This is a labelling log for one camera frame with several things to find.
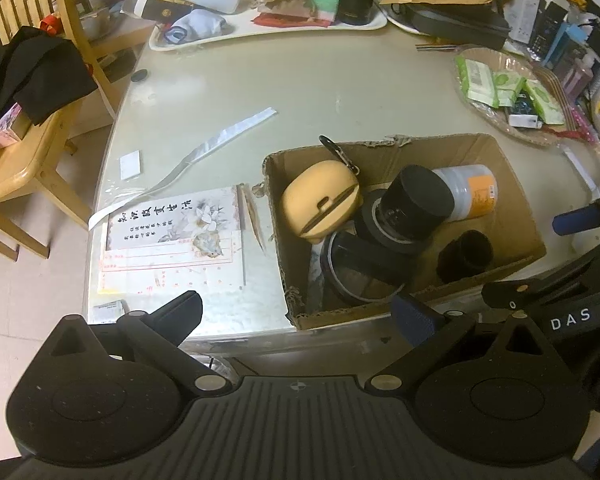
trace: white paper strip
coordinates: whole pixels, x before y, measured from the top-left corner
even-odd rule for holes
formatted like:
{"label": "white paper strip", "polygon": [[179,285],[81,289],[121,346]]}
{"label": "white paper strip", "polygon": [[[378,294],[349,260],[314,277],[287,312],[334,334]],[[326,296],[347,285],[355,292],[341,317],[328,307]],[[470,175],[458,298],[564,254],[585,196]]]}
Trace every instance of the white paper strip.
{"label": "white paper strip", "polygon": [[133,205],[134,203],[142,202],[147,198],[150,198],[160,191],[162,191],[165,187],[169,186],[171,183],[175,182],[176,179],[192,164],[195,164],[197,161],[206,157],[207,155],[213,153],[218,148],[221,148],[226,143],[235,139],[235,137],[239,136],[241,133],[253,128],[257,124],[269,119],[271,116],[277,114],[273,108],[266,108],[266,110],[261,111],[260,113],[255,114],[239,123],[235,123],[233,126],[229,126],[228,128],[222,130],[220,133],[215,134],[206,142],[203,142],[198,147],[193,149],[189,155],[183,158],[178,165],[171,170],[164,179],[162,179],[158,184],[153,186],[151,189],[147,191],[142,191],[135,195],[132,195],[124,200],[111,204],[99,211],[96,211],[91,218],[89,218],[89,231],[91,231],[96,225],[98,225],[102,220],[104,220],[111,213],[116,212],[118,209],[124,207],[125,205]]}
{"label": "white paper strip", "polygon": [[573,153],[573,150],[569,146],[567,146],[564,142],[560,142],[558,144],[558,147],[564,153],[564,155],[567,156],[570,163],[573,164],[573,167],[575,168],[575,170],[578,172],[580,177],[583,179],[584,183],[590,189],[591,195],[592,195],[592,200],[600,198],[600,190],[598,190],[598,186],[596,186],[596,183],[593,181],[593,178],[589,174],[589,171],[587,171],[585,169],[585,167],[580,162],[580,159],[576,156],[575,153]]}

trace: cardboard box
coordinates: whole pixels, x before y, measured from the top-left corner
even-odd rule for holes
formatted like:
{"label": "cardboard box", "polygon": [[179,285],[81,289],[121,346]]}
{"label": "cardboard box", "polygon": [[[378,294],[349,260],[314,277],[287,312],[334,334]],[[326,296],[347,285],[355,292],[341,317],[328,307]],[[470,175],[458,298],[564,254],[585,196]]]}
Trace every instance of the cardboard box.
{"label": "cardboard box", "polygon": [[[360,167],[358,179],[363,189],[387,187],[407,164],[419,164],[429,169],[484,164],[496,177],[498,202],[495,210],[480,218],[443,224],[436,230],[432,245],[420,255],[418,272],[408,287],[408,291],[420,300],[440,300],[462,290],[506,278],[546,253],[522,186],[493,137],[485,134],[417,139],[401,137],[387,142],[340,145]],[[388,304],[350,307],[337,301],[323,306],[323,310],[315,314],[307,314],[304,310],[311,245],[289,230],[278,204],[293,179],[316,162],[330,158],[333,157],[323,146],[309,146],[272,153],[263,163],[278,265],[288,307],[286,316],[300,329],[377,316],[389,311]],[[493,245],[493,263],[478,276],[443,285],[436,275],[438,253],[468,229],[477,229],[489,237]]]}
{"label": "cardboard box", "polygon": [[30,126],[31,120],[25,115],[19,104],[14,104],[0,118],[0,150],[20,142]]}

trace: wooden chair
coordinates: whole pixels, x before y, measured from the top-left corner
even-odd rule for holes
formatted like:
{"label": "wooden chair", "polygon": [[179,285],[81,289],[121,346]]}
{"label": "wooden chair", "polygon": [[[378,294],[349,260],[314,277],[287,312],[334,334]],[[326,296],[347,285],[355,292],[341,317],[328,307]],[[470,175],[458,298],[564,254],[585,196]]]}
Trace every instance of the wooden chair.
{"label": "wooden chair", "polygon": [[[65,36],[74,42],[85,62],[93,66],[93,76],[103,100],[109,113],[115,117],[120,96],[97,63],[80,26],[74,0],[56,0],[56,3]],[[7,44],[22,25],[37,27],[40,20],[52,10],[52,0],[0,0],[0,42]],[[20,142],[0,150],[0,202],[41,191],[70,218],[87,228],[91,208],[82,202],[56,171],[69,126],[78,108],[79,102],[65,106],[43,124],[30,127]],[[48,258],[48,247],[1,214],[0,231],[39,256]],[[0,253],[12,260],[17,258],[17,252],[1,242]]]}

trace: yellow earbuds case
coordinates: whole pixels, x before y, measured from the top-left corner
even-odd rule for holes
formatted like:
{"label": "yellow earbuds case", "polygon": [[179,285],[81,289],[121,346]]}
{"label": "yellow earbuds case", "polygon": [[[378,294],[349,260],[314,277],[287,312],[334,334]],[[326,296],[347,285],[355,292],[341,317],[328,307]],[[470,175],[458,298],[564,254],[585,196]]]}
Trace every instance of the yellow earbuds case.
{"label": "yellow earbuds case", "polygon": [[344,224],[362,199],[353,172],[337,160],[323,160],[298,175],[280,202],[294,234],[316,244]]}

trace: black jacket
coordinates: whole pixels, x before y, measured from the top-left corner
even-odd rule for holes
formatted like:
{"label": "black jacket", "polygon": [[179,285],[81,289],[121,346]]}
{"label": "black jacket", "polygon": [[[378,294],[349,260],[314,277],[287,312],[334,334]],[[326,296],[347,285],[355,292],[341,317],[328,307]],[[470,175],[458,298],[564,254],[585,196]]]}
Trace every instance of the black jacket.
{"label": "black jacket", "polygon": [[0,46],[0,117],[17,102],[34,124],[98,86],[75,45],[21,27]]}

